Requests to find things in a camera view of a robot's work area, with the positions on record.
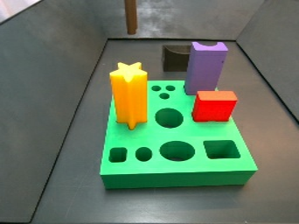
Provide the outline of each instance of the red cube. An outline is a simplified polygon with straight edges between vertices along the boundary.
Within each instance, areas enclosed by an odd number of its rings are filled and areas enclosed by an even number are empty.
[[[192,120],[200,122],[227,122],[238,103],[232,91],[199,91],[191,112]]]

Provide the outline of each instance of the purple block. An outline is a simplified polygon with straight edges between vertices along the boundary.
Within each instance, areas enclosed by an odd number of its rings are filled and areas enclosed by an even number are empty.
[[[219,42],[214,46],[191,42],[191,56],[187,68],[184,91],[187,95],[196,95],[198,91],[214,91],[228,48]]]

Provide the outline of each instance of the green shape sorter board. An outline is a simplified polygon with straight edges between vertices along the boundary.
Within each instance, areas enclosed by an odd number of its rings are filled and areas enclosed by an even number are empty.
[[[244,185],[258,170],[232,120],[195,122],[182,80],[148,81],[147,123],[116,122],[114,99],[100,177],[107,189]]]

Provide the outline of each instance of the wooden stick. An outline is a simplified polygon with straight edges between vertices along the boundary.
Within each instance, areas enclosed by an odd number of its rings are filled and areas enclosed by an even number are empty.
[[[136,34],[136,0],[126,0],[126,28],[127,34]]]

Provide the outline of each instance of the square hole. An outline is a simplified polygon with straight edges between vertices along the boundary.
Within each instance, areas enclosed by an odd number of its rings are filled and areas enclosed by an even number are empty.
[[[210,159],[240,158],[238,146],[231,140],[204,141],[203,145]]]
[[[127,161],[127,148],[112,148],[110,150],[108,161],[111,163],[122,163]]]

